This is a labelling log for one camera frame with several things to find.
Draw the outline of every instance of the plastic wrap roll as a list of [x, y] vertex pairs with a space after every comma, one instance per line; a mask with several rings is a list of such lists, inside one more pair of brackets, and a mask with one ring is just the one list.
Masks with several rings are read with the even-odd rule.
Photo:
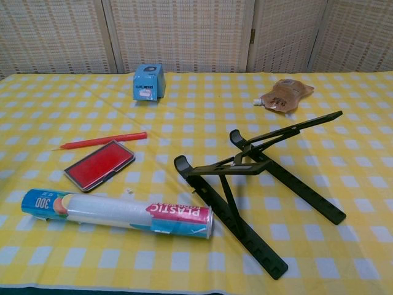
[[210, 237], [212, 227], [210, 207], [130, 202], [41, 189], [28, 191], [21, 209], [41, 219], [66, 219], [203, 238]]

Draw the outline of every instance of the red pencil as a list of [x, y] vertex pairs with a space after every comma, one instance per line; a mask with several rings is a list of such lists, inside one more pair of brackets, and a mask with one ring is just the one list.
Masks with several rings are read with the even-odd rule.
[[143, 138], [147, 138], [146, 132], [108, 136], [108, 137], [96, 138], [93, 140], [76, 141], [75, 143], [64, 143], [63, 145], [60, 146], [60, 148], [77, 149], [77, 148], [83, 148], [85, 146], [96, 146], [99, 144], [106, 144], [112, 140], [128, 141], [128, 140], [141, 140]]

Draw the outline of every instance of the woven screen panel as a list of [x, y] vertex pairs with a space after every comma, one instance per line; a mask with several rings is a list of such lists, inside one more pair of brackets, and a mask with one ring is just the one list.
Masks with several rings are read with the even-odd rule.
[[247, 71], [306, 71], [326, 0], [261, 1]]
[[141, 63], [165, 71], [246, 70], [254, 1], [111, 1], [125, 72]]
[[336, 0], [332, 5], [312, 71], [393, 70], [393, 1]]
[[0, 78], [109, 73], [94, 0], [0, 0]]

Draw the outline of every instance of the yellow checkered tablecloth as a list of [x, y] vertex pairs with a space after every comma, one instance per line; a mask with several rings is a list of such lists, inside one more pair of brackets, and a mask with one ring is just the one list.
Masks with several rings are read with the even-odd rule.
[[[393, 293], [393, 72], [166, 73], [158, 103], [132, 100], [132, 74], [17, 74], [0, 82], [0, 286], [234, 294]], [[283, 116], [252, 100], [282, 78], [315, 92]], [[215, 219], [210, 240], [73, 222], [20, 210], [31, 188], [77, 191], [63, 169], [98, 147], [69, 141], [147, 130], [136, 161], [92, 194], [203, 205], [175, 171], [234, 155], [250, 138], [333, 111], [344, 115], [267, 150], [348, 216], [334, 226], [264, 172], [229, 178], [243, 218], [289, 265], [274, 281]], [[218, 177], [207, 177], [222, 192]], [[130, 188], [134, 194], [126, 193]]]

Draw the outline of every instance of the blue box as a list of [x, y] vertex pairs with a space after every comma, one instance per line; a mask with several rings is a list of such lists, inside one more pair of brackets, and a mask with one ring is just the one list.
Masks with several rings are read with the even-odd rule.
[[164, 97], [165, 78], [160, 64], [143, 64], [138, 66], [134, 75], [134, 100], [157, 101]]

